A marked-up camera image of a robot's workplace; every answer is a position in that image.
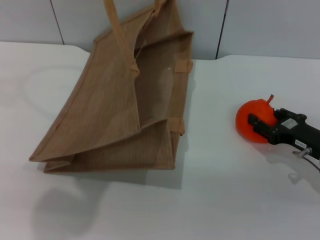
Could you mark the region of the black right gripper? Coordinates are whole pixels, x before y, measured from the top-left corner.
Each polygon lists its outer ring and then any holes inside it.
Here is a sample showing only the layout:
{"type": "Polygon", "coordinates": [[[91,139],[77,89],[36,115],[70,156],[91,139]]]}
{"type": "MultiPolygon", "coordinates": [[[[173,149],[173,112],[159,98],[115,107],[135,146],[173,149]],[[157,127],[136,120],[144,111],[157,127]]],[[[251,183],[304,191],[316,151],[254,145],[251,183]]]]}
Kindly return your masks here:
{"type": "Polygon", "coordinates": [[[304,114],[280,108],[262,119],[250,113],[247,122],[252,126],[251,140],[268,140],[272,145],[288,144],[300,151],[310,148],[309,155],[319,160],[320,130],[308,125],[306,119],[304,114]]]}

